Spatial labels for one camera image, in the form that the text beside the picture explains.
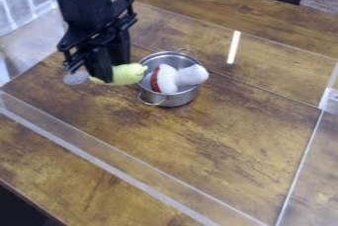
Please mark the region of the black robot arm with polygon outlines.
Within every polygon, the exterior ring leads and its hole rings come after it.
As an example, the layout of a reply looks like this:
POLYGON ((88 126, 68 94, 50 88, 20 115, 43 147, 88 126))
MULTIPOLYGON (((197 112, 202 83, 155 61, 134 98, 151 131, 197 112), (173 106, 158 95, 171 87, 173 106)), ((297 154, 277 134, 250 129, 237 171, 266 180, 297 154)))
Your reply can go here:
POLYGON ((123 84, 123 68, 131 64, 130 28, 138 22, 135 0, 56 0, 67 31, 56 45, 64 70, 84 67, 107 84, 123 84))

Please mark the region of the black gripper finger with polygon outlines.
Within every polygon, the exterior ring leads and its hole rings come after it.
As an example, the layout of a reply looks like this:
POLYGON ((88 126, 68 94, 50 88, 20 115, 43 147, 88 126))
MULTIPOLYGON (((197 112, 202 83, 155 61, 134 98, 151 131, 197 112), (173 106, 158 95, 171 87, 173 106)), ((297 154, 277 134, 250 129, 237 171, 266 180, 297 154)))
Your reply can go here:
POLYGON ((107 46, 93 46, 84 49, 84 67, 93 77, 105 83, 113 82, 113 59, 107 46))
POLYGON ((117 33, 109 50, 114 66, 131 63, 131 37, 129 31, 119 31, 117 33))

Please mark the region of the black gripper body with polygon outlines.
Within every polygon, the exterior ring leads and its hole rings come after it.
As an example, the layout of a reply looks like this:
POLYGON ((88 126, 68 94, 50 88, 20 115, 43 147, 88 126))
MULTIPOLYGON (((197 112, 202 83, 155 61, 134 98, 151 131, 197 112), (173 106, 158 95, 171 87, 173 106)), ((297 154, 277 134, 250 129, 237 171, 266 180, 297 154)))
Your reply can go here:
POLYGON ((68 73, 84 67, 87 47, 110 47, 117 33, 130 31, 138 22, 134 2, 135 0, 58 0, 67 30, 56 49, 63 53, 63 68, 68 73))

